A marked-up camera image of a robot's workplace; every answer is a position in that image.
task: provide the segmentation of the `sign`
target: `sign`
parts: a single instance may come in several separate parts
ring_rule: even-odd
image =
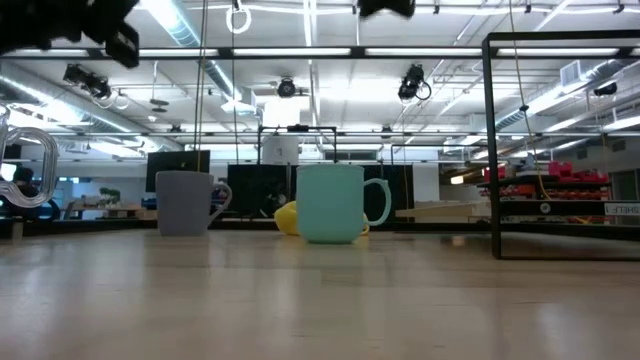
[[[640,203],[606,203],[605,215],[640,216]]]

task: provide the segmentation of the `teal mug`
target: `teal mug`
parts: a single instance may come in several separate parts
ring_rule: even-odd
[[[389,217],[391,191],[382,179],[364,181],[364,168],[354,165],[306,165],[298,167],[296,210],[298,232],[311,243],[349,244],[364,228],[364,187],[378,184],[385,195],[382,217],[369,221],[377,226]]]

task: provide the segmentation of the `yellow object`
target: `yellow object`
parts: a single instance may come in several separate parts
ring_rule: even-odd
[[[292,201],[276,211],[274,214],[276,218],[276,225],[285,235],[299,236],[298,234],[298,212],[296,211],[296,202]],[[364,231],[361,236],[369,234],[369,219],[367,214],[364,214]]]

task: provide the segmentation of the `monitor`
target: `monitor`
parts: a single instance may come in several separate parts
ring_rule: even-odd
[[[211,152],[209,151],[150,153],[147,160],[146,192],[156,192],[156,174],[159,171],[177,170],[209,173],[210,158]]]

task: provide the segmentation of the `fluorescent light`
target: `fluorescent light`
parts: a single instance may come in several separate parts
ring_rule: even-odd
[[[218,49],[205,49],[205,56],[218,56]],[[190,56],[202,56],[200,49],[141,49],[140,56],[147,57],[190,57]]]
[[[83,49],[51,49],[43,51],[40,49],[17,50],[7,54],[8,56],[25,56],[25,57],[89,57],[86,50]]]
[[[565,120],[565,121],[561,121],[553,126],[550,126],[548,128],[546,128],[544,130],[544,132],[554,132],[554,131],[558,131],[558,130],[562,130],[564,128],[568,128],[569,126],[577,123],[578,120],[576,119],[569,119],[569,120]]]
[[[330,56],[349,55],[349,48],[263,48],[263,49],[234,49],[234,55],[239,56]]]
[[[141,0],[140,2],[164,28],[174,29],[180,25],[181,20],[185,20],[172,0]]]
[[[518,56],[600,56],[615,55],[618,48],[518,48]],[[515,49],[499,49],[498,56],[515,56]]]
[[[603,128],[605,131],[620,130],[631,126],[640,125],[640,116],[634,116],[627,119],[618,120]]]
[[[91,143],[91,147],[106,154],[111,154],[119,157],[139,157],[140,154],[137,151],[128,149],[120,145],[114,145],[109,143]]]
[[[559,145],[559,146],[557,146],[557,147],[553,148],[553,150],[564,150],[564,149],[568,149],[568,148],[570,148],[570,147],[576,146],[576,145],[578,145],[578,144],[580,144],[580,143],[583,143],[583,142],[585,142],[585,139],[580,139],[580,140],[576,140],[576,141],[571,141],[571,142],[568,142],[568,143],[566,143],[566,144]]]
[[[480,48],[368,48],[370,56],[480,56]]]
[[[456,176],[451,178],[451,185],[464,184],[464,176]]]
[[[545,153],[547,151],[548,151],[547,149],[536,149],[536,154],[540,155],[540,154]],[[517,152],[515,154],[509,155],[509,157],[523,158],[523,157],[529,156],[529,154],[533,155],[533,150],[520,151],[520,152]]]

